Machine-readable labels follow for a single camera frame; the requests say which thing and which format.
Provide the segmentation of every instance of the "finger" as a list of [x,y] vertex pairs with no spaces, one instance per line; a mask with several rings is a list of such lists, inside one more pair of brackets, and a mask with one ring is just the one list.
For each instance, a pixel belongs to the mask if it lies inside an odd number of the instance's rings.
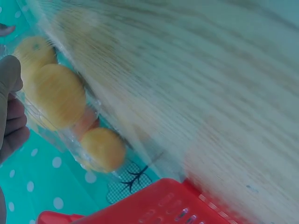
[[14,56],[0,61],[0,136],[4,135],[7,118],[7,98],[11,91],[22,88],[21,65]]
[[10,92],[19,91],[23,87],[20,61],[8,55],[0,61],[0,93],[8,96]]
[[0,23],[0,37],[7,36],[14,32],[15,26],[7,26],[5,24]]
[[25,127],[26,124],[27,124],[27,117],[25,114],[23,114],[23,116],[19,118],[8,120],[6,122],[4,136],[7,136],[12,132],[15,132],[16,130]]
[[15,99],[15,96],[13,94],[9,93],[7,100],[10,101],[12,99]]
[[0,164],[3,163],[15,150],[19,149],[30,136],[30,131],[27,127],[22,127],[19,130],[7,135],[0,150]]
[[19,118],[24,115],[25,107],[18,99],[12,99],[7,103],[7,120]]

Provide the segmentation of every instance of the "blurry wooden surface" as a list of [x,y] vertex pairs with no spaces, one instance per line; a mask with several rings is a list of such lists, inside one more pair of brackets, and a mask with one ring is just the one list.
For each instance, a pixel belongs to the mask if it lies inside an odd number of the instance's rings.
[[[100,4],[126,55],[105,73],[161,84],[151,97],[179,115],[161,128],[177,143],[169,152],[254,223],[299,224],[299,1],[87,2]],[[87,73],[100,98],[105,74]]]

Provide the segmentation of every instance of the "clear plastic packaging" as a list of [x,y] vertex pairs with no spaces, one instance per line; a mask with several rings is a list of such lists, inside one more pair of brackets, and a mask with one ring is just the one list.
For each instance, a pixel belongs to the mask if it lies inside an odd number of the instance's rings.
[[21,63],[24,86],[17,97],[29,126],[58,149],[68,149],[85,169],[118,176],[128,159],[125,141],[100,124],[101,102],[47,35],[32,27],[7,45],[6,54]]

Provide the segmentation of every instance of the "white polka dot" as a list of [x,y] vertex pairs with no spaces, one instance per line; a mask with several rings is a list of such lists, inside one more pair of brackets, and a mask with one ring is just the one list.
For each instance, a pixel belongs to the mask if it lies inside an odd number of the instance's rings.
[[15,18],[19,18],[22,15],[21,11],[18,11],[14,14]]
[[9,177],[10,177],[10,178],[13,178],[14,175],[15,175],[15,170],[12,169],[12,170],[9,172]]
[[37,152],[38,152],[37,148],[33,149],[31,152],[31,156],[35,156],[37,154]]
[[28,6],[23,6],[22,11],[26,12],[28,11],[29,7]]
[[87,172],[85,174],[85,180],[87,183],[94,183],[97,180],[97,176],[94,175],[92,172]]
[[52,166],[54,168],[59,168],[61,166],[61,158],[60,157],[55,157],[52,161]]
[[54,198],[53,204],[57,210],[62,209],[64,207],[64,202],[60,197]]
[[27,184],[27,191],[32,192],[34,189],[34,183],[32,181],[29,181]]
[[14,203],[12,202],[8,203],[8,208],[10,211],[14,211]]

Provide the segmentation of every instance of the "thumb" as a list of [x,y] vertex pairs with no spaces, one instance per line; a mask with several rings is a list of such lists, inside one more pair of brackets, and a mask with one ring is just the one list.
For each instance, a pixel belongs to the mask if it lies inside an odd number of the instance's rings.
[[0,106],[7,101],[10,92],[19,91],[23,87],[21,80],[21,64],[14,56],[6,56],[0,61]]

